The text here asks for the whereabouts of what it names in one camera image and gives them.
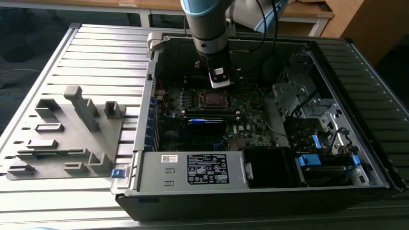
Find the slotted metal surface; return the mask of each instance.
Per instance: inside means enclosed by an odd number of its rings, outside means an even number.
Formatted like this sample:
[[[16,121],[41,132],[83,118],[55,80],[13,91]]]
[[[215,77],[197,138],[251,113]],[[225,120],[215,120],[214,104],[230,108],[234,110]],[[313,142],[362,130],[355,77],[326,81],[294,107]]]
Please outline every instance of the slotted metal surface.
[[[133,157],[133,139],[139,114],[142,87],[149,58],[146,57],[146,38],[149,31],[141,29],[93,28],[82,25],[69,29],[65,39],[50,60],[49,70],[36,83],[26,110],[21,113],[14,130],[9,130],[6,144],[0,155],[0,225],[18,222],[16,213],[30,212],[25,222],[86,220],[83,209],[99,211],[97,219],[107,217],[103,210],[110,209],[111,217],[129,219],[114,202],[109,192],[110,178],[53,179],[32,181],[8,181],[5,173],[14,160],[16,149],[25,141],[38,117],[33,107],[40,98],[53,98],[57,103],[69,104],[62,93],[66,86],[78,85],[82,97],[94,104],[117,101],[126,106],[115,164],[130,163]],[[4,229],[21,229],[9,226]]]
[[[395,96],[390,94],[382,79],[366,65],[353,44],[341,39],[327,39],[322,42],[322,39],[318,38],[314,41],[374,133],[375,140],[373,141],[379,143],[407,183],[409,161],[402,160],[402,155],[409,156],[407,112]]]
[[[54,98],[67,102],[61,89],[66,85],[79,85],[83,97],[94,104],[115,100],[126,105],[125,120],[119,137],[115,164],[126,164],[133,156],[133,138],[139,114],[143,86],[145,41],[151,31],[182,33],[182,30],[131,28],[123,26],[82,25],[69,29],[57,51],[42,71],[28,98],[21,104],[10,124],[0,138],[0,143],[24,139],[21,128],[30,126],[32,110],[38,98]],[[394,98],[358,56],[358,53],[341,39],[299,38],[314,40],[322,48],[326,59],[341,82],[350,89],[349,95],[359,110],[370,117],[369,127],[382,139],[381,146],[401,175],[409,179],[409,124],[402,111],[395,111]],[[0,175],[13,161],[13,145],[1,150]],[[125,182],[118,181],[119,188]],[[273,223],[377,219],[379,216],[409,217],[409,202],[405,195],[398,200],[370,202],[335,214],[285,217],[275,219],[214,220],[187,222],[134,222],[121,210],[109,192],[110,178],[79,178],[62,180],[8,181],[0,176],[0,229],[26,229],[50,227],[55,229],[110,229],[110,228],[162,228],[181,225],[226,224],[243,226],[262,221]]]

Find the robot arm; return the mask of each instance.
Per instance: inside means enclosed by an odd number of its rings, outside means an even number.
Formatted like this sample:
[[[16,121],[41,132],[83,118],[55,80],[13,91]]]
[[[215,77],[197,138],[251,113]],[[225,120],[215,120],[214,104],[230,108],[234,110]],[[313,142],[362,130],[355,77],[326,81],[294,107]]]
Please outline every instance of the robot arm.
[[[277,14],[281,15],[287,0],[274,0]],[[259,0],[265,12],[267,28],[274,24],[271,0]],[[194,47],[201,67],[206,69],[211,88],[230,84],[234,72],[229,58],[227,30],[225,17],[263,32],[263,18],[255,0],[181,0],[186,14]]]

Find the chipset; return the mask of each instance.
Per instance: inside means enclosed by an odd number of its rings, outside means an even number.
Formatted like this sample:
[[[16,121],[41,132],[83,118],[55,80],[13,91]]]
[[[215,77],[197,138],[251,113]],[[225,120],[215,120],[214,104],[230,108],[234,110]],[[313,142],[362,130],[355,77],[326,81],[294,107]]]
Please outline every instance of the chipset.
[[[199,92],[198,101],[198,108],[202,111],[225,111],[229,109],[227,95],[225,92]]]

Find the circuit board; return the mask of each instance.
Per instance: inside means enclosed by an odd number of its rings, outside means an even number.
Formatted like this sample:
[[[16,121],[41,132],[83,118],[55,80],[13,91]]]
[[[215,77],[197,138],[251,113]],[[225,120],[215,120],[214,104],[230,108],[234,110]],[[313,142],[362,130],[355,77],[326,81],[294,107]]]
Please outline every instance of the circuit board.
[[[202,84],[190,84],[186,76],[179,81],[174,76],[171,81],[161,79],[155,92],[161,102],[161,151],[237,151],[245,146],[270,146],[254,83],[241,82],[213,90],[202,88],[207,79],[202,79]],[[225,127],[221,131],[203,130],[191,135],[186,132],[186,121],[191,121],[189,113],[194,118],[225,121]]]

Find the power supply label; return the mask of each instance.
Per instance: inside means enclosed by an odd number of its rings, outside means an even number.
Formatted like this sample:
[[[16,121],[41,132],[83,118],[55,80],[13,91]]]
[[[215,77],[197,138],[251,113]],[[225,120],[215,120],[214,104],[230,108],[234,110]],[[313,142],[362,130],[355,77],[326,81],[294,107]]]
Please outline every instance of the power supply label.
[[[187,183],[229,183],[227,161],[225,154],[187,155]]]

